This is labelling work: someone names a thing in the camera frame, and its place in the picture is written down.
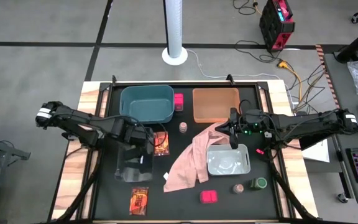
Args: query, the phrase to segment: teal plastic bin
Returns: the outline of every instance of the teal plastic bin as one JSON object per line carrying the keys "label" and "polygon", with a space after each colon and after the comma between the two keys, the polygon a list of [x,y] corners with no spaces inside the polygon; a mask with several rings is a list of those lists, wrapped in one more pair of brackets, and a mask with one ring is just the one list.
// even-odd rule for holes
{"label": "teal plastic bin", "polygon": [[141,123],[167,123],[175,109],[173,88],[168,85],[130,86],[121,93],[119,113]]}

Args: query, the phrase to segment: white cylindrical pole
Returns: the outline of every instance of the white cylindrical pole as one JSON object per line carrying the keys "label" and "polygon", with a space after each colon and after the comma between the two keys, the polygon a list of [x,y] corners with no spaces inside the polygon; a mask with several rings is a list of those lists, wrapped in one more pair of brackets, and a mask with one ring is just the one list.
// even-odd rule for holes
{"label": "white cylindrical pole", "polygon": [[162,52],[162,59],[169,65],[180,65],[187,59],[187,51],[181,46],[182,0],[163,1],[168,47]]}

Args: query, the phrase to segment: gray carpet floor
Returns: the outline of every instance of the gray carpet floor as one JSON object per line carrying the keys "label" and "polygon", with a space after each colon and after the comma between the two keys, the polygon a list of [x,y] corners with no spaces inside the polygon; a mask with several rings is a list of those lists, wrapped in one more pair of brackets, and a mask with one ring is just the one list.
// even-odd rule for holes
{"label": "gray carpet floor", "polygon": [[[296,21],[296,32],[288,44],[348,44],[358,36],[358,24],[349,22],[358,11],[358,1],[288,2]],[[0,0],[0,41],[95,42],[106,3]],[[264,4],[264,0],[259,1],[261,7]],[[184,43],[233,44],[241,39],[262,43],[258,21],[257,15],[238,14],[230,0],[183,0]],[[115,0],[103,42],[164,43],[161,0]],[[277,69],[276,63],[260,63],[233,49],[192,50],[209,76],[269,73],[287,85],[294,81],[293,75]],[[59,129],[36,128],[35,115],[42,103],[51,100],[76,108],[92,51],[91,47],[0,47],[0,139],[32,153],[30,160],[16,162],[8,169],[0,189],[0,220],[21,224],[47,219],[67,142]],[[209,79],[198,70],[193,53],[189,52],[183,65],[170,67],[162,62],[161,52],[103,48],[92,81],[110,80],[111,75],[119,80]],[[280,57],[289,61],[302,79],[319,65],[315,50],[284,50]],[[318,85],[328,87],[324,77]],[[296,96],[297,89],[291,93]],[[326,88],[311,105],[318,111],[333,109],[330,91]],[[310,182],[322,218],[358,222],[355,200],[348,204],[336,201],[336,194],[343,191],[337,174],[310,174]]]}

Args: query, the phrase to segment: wheel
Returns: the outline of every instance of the wheel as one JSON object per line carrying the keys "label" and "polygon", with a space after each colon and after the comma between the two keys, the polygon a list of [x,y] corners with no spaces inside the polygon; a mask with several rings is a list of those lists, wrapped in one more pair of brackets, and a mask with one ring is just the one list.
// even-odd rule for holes
{"label": "wheel", "polygon": [[351,21],[352,21],[353,24],[358,23],[358,12],[355,13],[355,14],[352,16]]}
{"label": "wheel", "polygon": [[336,198],[342,203],[347,203],[349,199],[346,197],[345,193],[339,194]]}

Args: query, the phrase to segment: clear plastic container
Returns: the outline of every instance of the clear plastic container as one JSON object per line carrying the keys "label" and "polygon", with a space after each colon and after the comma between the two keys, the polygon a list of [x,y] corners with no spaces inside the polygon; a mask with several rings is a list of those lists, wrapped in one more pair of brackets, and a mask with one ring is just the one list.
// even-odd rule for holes
{"label": "clear plastic container", "polygon": [[230,145],[212,145],[206,153],[208,172],[211,175],[239,175],[251,171],[248,148],[239,144],[238,149]]}
{"label": "clear plastic container", "polygon": [[193,115],[197,123],[225,122],[230,108],[239,110],[240,96],[237,88],[195,88],[193,90]]}

